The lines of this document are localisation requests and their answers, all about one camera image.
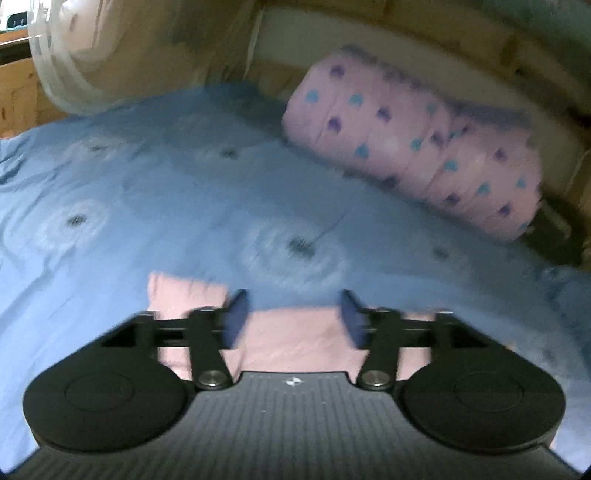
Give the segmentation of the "pink knitted cardigan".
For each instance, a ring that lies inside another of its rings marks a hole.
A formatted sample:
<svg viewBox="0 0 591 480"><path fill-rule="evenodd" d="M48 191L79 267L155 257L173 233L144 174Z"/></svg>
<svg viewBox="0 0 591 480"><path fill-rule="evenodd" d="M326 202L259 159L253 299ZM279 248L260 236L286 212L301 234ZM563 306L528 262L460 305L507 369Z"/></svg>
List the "pink knitted cardigan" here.
<svg viewBox="0 0 591 480"><path fill-rule="evenodd" d="M152 272L148 309L158 320L185 317L200 307L221 307L228 287ZM245 371L346 372L352 381L367 353L353 347L335 307L253 311L235 347L221 352L233 379Z"/></svg>

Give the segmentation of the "pink heart-print rolled quilt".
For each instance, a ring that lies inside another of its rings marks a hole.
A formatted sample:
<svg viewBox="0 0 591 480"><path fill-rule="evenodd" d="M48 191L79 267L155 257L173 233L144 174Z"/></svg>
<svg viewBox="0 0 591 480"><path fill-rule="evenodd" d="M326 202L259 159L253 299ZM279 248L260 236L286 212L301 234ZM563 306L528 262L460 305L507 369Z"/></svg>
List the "pink heart-print rolled quilt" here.
<svg viewBox="0 0 591 480"><path fill-rule="evenodd" d="M332 165L501 241L519 238L539 207L525 113L454 99L356 45L311 66L283 129Z"/></svg>

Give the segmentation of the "white mosquito net curtain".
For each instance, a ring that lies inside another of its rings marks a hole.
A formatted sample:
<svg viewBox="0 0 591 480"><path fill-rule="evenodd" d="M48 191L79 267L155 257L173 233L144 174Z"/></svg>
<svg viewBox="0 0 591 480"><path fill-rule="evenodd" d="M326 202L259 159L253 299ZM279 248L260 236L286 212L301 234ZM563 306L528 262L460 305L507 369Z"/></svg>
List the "white mosquito net curtain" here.
<svg viewBox="0 0 591 480"><path fill-rule="evenodd" d="M60 110L93 115L242 70L257 1L35 1L33 63Z"/></svg>

